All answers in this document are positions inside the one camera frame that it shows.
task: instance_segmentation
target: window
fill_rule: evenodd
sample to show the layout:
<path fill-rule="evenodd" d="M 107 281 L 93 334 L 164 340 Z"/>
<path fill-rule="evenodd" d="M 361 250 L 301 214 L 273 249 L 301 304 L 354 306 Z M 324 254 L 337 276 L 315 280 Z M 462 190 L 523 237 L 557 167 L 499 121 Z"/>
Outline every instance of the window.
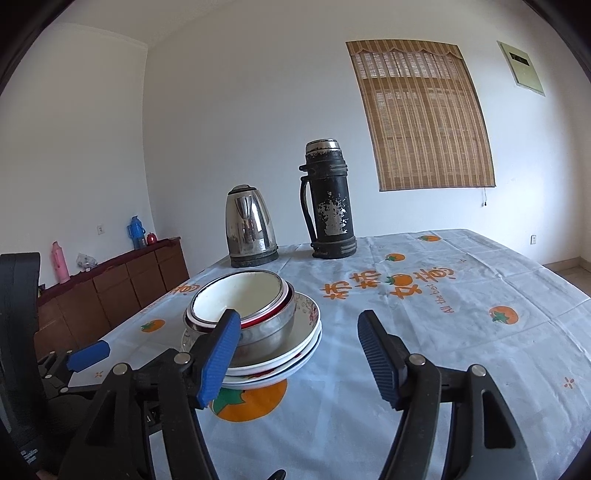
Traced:
<path fill-rule="evenodd" d="M 456 45 L 362 40 L 347 47 L 381 192 L 495 186 L 484 118 Z"/>

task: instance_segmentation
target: wooden cabinet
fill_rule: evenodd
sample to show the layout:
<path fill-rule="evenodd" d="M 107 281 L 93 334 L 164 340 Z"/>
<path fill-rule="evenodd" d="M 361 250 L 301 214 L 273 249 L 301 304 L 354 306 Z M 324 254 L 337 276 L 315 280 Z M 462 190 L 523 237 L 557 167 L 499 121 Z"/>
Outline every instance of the wooden cabinet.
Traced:
<path fill-rule="evenodd" d="M 96 342 L 189 279 L 180 238 L 112 258 L 38 299 L 37 358 Z"/>

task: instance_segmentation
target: metal screw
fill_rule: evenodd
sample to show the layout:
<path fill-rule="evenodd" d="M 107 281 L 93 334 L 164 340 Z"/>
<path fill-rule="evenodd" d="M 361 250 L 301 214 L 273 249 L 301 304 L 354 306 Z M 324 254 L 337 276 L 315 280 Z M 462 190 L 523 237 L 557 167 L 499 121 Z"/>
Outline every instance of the metal screw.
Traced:
<path fill-rule="evenodd" d="M 123 375 L 127 372 L 127 365 L 125 364 L 117 364 L 113 367 L 113 373 L 115 375 Z"/>
<path fill-rule="evenodd" d="M 425 364 L 425 357 L 423 357 L 420 353 L 413 353 L 408 357 L 408 360 L 418 367 Z"/>
<path fill-rule="evenodd" d="M 482 365 L 472 365 L 470 370 L 472 370 L 472 373 L 477 377 L 484 377 L 486 375 L 486 368 L 484 368 Z"/>
<path fill-rule="evenodd" d="M 187 365 L 191 361 L 191 355 L 187 352 L 177 353 L 174 356 L 174 363 L 179 365 Z"/>

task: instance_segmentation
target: white wall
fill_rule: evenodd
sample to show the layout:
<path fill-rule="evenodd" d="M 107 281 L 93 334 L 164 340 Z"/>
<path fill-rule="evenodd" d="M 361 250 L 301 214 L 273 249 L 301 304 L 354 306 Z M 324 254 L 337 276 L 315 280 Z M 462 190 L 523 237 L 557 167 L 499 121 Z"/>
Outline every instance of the white wall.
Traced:
<path fill-rule="evenodd" d="M 487 189 L 487 207 L 482 189 L 378 191 L 345 46 L 368 38 L 460 47 L 491 141 L 497 187 Z M 545 97 L 515 84 L 497 40 L 531 56 Z M 261 190 L 278 243 L 309 242 L 298 166 L 307 142 L 333 137 L 349 165 L 357 236 L 469 228 L 539 262 L 573 258 L 590 94 L 566 45 L 521 0 L 238 1 L 148 53 L 152 213 L 160 232 L 183 237 L 192 273 L 227 253 L 225 197 L 240 183 Z"/>
<path fill-rule="evenodd" d="M 56 24 L 0 96 L 0 253 L 41 252 L 40 283 L 56 282 L 56 240 L 75 274 L 79 252 L 101 262 L 133 248 L 133 215 L 153 228 L 142 145 L 146 55 L 120 35 Z"/>

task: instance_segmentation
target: peeling paint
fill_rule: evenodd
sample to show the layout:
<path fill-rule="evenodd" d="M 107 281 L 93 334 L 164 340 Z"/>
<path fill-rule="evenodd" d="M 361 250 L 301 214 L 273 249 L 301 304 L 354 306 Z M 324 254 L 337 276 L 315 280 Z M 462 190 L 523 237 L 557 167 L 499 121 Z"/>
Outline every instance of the peeling paint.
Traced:
<path fill-rule="evenodd" d="M 318 215 L 324 222 L 324 232 L 326 235 L 341 235 L 347 233 L 345 229 L 346 209 L 345 201 L 332 198 L 332 192 L 328 192 L 328 199 L 319 204 L 317 208 Z"/>

